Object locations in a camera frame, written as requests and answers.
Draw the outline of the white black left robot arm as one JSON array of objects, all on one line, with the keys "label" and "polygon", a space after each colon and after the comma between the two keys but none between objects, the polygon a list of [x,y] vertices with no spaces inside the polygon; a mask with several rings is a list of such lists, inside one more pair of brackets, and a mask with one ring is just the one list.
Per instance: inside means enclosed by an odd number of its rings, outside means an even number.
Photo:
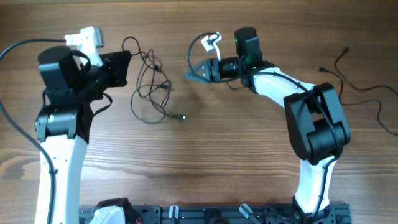
[{"label": "white black left robot arm", "polygon": [[[86,59],[77,65],[75,57]],[[95,65],[88,55],[67,46],[44,50],[39,71],[50,103],[35,121],[40,154],[40,182],[36,223],[78,223],[80,179],[93,118],[91,103],[105,90],[124,87],[132,54],[128,50],[100,55]]]}]

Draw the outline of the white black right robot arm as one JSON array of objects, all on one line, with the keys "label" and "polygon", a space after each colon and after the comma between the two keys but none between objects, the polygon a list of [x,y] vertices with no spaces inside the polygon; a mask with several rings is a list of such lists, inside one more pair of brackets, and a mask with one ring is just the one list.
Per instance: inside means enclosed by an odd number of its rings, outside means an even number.
[{"label": "white black right robot arm", "polygon": [[243,87],[265,96],[285,111],[289,141],[300,159],[300,180],[294,195],[296,222],[315,223],[331,217],[328,191],[332,170],[351,133],[334,86],[301,82],[263,59],[253,27],[235,31],[236,56],[188,62],[185,78],[211,83],[239,80]]}]

